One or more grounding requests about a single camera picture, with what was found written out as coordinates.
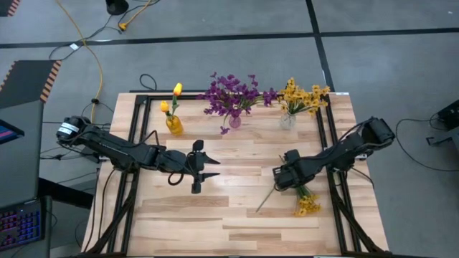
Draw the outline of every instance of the concrete floor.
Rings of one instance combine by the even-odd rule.
[[[131,6],[142,4],[129,2]],[[108,18],[102,0],[62,3],[84,35]],[[313,4],[322,32],[459,27],[459,3],[453,0],[313,0]],[[46,8],[37,12],[41,6]],[[118,19],[115,17],[110,25],[116,27]],[[0,18],[0,27],[0,44],[78,39],[75,28],[53,0],[39,4],[23,0],[13,17]],[[96,39],[276,32],[312,32],[304,0],[162,0],[139,15],[124,34],[108,30]],[[402,118],[428,119],[458,99],[455,49],[459,34],[330,37],[323,38],[323,44],[335,89],[350,92],[357,120],[374,115],[394,129]],[[256,74],[262,89],[280,89],[289,77],[295,77],[302,86],[325,84],[314,38],[119,44],[92,49],[105,75],[100,99],[112,108],[118,93],[142,89],[138,77],[145,72],[155,77],[161,90],[171,89],[178,81],[188,90],[204,89],[213,71],[240,77]],[[6,74],[14,60],[47,59],[51,50],[0,49],[0,75]],[[44,120],[59,122],[64,116],[79,115],[97,88],[96,63],[82,49],[63,62],[44,109]],[[109,123],[111,116],[109,110],[99,107],[96,122]],[[56,129],[55,125],[44,125],[43,150],[55,147]],[[459,168],[453,146],[427,146],[425,137],[436,133],[427,123],[407,123],[400,128],[400,139],[424,163]],[[62,181],[95,167],[85,159],[43,161],[40,176]],[[397,144],[373,155],[369,167],[390,250],[456,257],[459,172],[423,168]],[[67,185],[90,188],[94,178],[88,176]],[[52,256],[75,253],[74,229],[87,219],[88,211],[54,204],[53,212],[60,222],[53,230]]]

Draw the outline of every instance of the black and orange striped tape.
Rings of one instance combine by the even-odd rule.
[[[46,103],[46,101],[48,101],[48,97],[51,94],[51,89],[53,84],[55,83],[57,73],[59,72],[61,64],[62,61],[56,61],[54,62],[54,64],[52,64],[51,72],[48,75],[48,79],[46,80],[42,94],[40,95],[40,100],[42,100],[43,103]]]
[[[18,9],[20,2],[21,0],[13,0],[11,6],[8,9],[8,17],[11,17],[16,13],[16,10]]]
[[[9,68],[9,70],[8,70],[6,76],[5,76],[5,79],[4,79],[3,82],[0,84],[0,92],[1,92],[1,90],[3,89],[3,87],[5,87],[6,80],[8,79],[8,76],[9,76],[9,74],[11,73],[11,71],[13,70],[15,64],[16,64],[16,61],[13,62],[13,64],[11,65],[11,67]]]

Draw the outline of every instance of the keyboard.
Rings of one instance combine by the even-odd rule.
[[[0,251],[44,238],[46,208],[41,200],[0,209]]]

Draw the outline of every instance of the purple flower bouquet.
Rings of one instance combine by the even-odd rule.
[[[211,115],[216,113],[220,116],[224,115],[221,134],[226,134],[230,130],[224,126],[228,117],[230,117],[230,125],[233,122],[233,127],[240,125],[240,115],[242,111],[250,114],[253,105],[264,103],[265,106],[271,105],[271,101],[278,96],[277,92],[271,88],[269,92],[260,93],[257,89],[258,82],[254,75],[249,75],[250,85],[241,84],[241,81],[234,75],[227,77],[218,77],[214,72],[210,76],[214,80],[210,84],[210,88],[204,93],[197,96],[198,100],[208,100],[210,107],[204,109],[204,114]]]

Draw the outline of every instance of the floor mat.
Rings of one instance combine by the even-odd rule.
[[[0,1],[0,17],[11,17],[16,13],[21,0],[2,0]]]
[[[61,61],[15,61],[0,84],[0,108],[40,99],[46,103]]]

